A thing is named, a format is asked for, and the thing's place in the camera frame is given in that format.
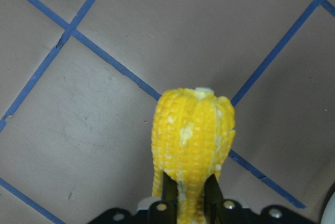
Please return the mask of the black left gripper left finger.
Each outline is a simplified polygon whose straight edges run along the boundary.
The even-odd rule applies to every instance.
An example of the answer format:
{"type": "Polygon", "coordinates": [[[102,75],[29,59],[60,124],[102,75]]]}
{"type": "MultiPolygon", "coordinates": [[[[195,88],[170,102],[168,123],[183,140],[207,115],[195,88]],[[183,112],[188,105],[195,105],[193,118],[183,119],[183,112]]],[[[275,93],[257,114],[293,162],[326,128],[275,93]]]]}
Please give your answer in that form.
{"type": "Polygon", "coordinates": [[[163,173],[162,182],[162,200],[176,206],[178,202],[177,182],[171,179],[165,172],[163,173]]]}

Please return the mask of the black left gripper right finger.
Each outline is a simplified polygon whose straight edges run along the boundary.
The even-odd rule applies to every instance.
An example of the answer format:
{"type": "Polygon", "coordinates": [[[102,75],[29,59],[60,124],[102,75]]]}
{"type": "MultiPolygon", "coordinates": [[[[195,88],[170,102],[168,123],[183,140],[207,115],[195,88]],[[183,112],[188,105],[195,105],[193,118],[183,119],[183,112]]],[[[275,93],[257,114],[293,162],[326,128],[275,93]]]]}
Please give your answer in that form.
{"type": "Polygon", "coordinates": [[[208,177],[204,184],[204,205],[220,204],[224,200],[215,174],[208,177]]]}

